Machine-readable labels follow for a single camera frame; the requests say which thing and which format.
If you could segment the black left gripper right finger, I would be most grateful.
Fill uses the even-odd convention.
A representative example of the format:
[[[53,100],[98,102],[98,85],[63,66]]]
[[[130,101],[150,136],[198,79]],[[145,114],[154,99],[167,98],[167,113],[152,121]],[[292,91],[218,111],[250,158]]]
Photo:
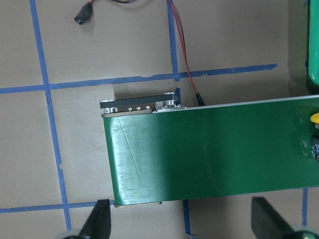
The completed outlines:
[[[286,239],[295,233],[264,197],[252,198],[251,229],[257,239]]]

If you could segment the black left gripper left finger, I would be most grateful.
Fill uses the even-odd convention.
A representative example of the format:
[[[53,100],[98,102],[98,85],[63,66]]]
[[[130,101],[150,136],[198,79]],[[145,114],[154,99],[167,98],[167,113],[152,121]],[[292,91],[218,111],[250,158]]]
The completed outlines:
[[[81,239],[108,239],[111,234],[111,212],[108,199],[98,200],[79,233]]]

